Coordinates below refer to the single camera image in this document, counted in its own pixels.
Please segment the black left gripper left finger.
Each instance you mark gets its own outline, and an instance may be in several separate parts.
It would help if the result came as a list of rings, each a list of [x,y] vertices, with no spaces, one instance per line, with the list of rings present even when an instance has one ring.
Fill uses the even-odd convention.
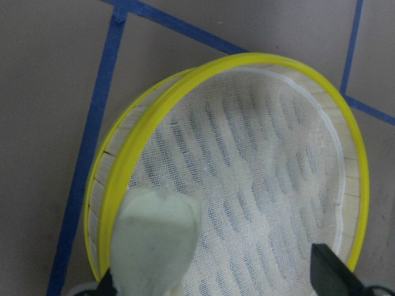
[[[96,290],[94,291],[94,294],[96,296],[116,296],[117,295],[117,290],[113,285],[113,279],[112,275],[110,272],[110,269],[108,269],[99,282]]]

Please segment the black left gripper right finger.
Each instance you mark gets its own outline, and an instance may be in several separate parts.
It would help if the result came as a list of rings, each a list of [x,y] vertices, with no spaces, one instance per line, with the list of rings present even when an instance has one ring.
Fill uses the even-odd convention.
[[[312,244],[310,283],[319,296],[369,295],[366,287],[326,244]]]

